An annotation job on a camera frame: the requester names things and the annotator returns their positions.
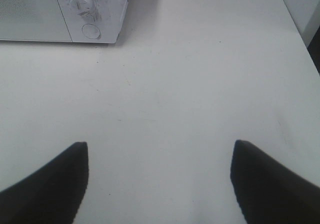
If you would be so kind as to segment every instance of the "white table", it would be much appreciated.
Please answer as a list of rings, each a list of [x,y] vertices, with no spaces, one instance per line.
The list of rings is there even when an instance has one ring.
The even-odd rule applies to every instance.
[[[131,0],[115,45],[0,52],[0,189],[87,141],[77,224],[244,224],[236,139],[320,185],[320,79],[282,0]]]

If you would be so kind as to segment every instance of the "white wall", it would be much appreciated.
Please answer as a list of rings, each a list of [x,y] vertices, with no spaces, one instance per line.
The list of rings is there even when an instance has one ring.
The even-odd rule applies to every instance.
[[[320,0],[284,0],[303,38],[309,45],[320,25]]]

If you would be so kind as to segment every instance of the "microwave knob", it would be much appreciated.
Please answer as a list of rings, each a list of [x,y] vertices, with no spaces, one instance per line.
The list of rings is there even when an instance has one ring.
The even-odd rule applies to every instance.
[[[70,4],[80,16],[86,16],[95,11],[95,3],[93,0],[71,0]]]

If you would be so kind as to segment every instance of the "white microwave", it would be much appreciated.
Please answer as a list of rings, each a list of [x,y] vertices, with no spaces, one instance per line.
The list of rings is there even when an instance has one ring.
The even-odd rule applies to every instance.
[[[129,0],[0,0],[0,40],[115,43]]]

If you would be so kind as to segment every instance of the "black object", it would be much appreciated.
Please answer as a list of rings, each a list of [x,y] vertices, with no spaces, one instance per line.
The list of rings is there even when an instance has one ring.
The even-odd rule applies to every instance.
[[[0,192],[0,224],[71,224],[88,183],[87,143],[77,142]]]
[[[250,142],[235,142],[230,176],[248,224],[320,223],[320,189]]]

